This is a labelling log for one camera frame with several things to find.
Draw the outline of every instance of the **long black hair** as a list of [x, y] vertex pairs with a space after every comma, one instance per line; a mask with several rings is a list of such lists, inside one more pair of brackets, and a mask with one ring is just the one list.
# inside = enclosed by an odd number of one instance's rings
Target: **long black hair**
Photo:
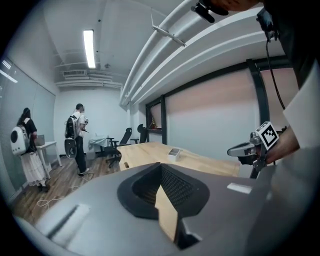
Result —
[[22, 115], [20, 116], [18, 122], [16, 123], [16, 126], [23, 126], [24, 125], [24, 120], [26, 118], [30, 118], [31, 119], [31, 112], [29, 108], [25, 108], [22, 112]]

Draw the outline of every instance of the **black top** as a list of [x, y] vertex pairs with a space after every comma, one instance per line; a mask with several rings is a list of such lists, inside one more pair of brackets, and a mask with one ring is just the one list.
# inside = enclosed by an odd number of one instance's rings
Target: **black top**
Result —
[[[23, 123], [23, 126], [25, 127], [25, 130], [26, 130], [28, 137], [30, 136], [30, 134], [37, 131], [35, 123], [34, 123], [34, 121], [32, 121], [32, 119], [30, 119], [27, 123]], [[36, 152], [36, 151], [37, 151], [37, 148], [36, 148], [34, 138], [32, 136], [30, 136], [30, 146], [25, 153], [32, 153], [32, 152]]]
[[300, 89], [315, 60], [320, 60], [317, 5], [312, 1], [266, 0], [264, 7], [272, 16]]

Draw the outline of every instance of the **fluorescent light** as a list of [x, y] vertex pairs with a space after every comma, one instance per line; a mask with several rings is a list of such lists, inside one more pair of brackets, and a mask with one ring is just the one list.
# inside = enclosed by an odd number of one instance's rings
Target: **fluorescent light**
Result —
[[5, 60], [2, 61], [2, 64], [5, 65], [8, 69], [11, 69], [11, 65]]
[[10, 75], [6, 74], [5, 72], [3, 72], [1, 69], [0, 69], [0, 74], [5, 76], [6, 78], [8, 78], [10, 81], [14, 82], [14, 83], [18, 83], [17, 80], [13, 79]]
[[93, 30], [83, 31], [83, 39], [84, 39], [84, 49], [85, 49], [86, 60], [88, 62], [88, 67], [90, 69], [95, 69], [96, 63], [95, 63], [95, 54], [94, 54], [94, 31]]

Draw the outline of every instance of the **white skirt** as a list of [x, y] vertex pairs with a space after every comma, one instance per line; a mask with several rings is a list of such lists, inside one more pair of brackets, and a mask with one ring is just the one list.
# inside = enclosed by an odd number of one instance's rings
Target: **white skirt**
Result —
[[37, 186], [50, 178], [46, 174], [37, 152], [23, 154], [21, 161], [29, 186]]

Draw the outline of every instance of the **black pants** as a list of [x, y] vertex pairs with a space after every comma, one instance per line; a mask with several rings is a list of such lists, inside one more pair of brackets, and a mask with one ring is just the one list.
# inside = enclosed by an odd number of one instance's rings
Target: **black pants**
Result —
[[86, 167], [86, 160], [85, 160], [85, 153], [84, 153], [84, 138], [78, 136], [75, 138], [76, 142], [76, 157], [75, 161], [78, 165], [80, 173], [84, 173], [87, 169]]

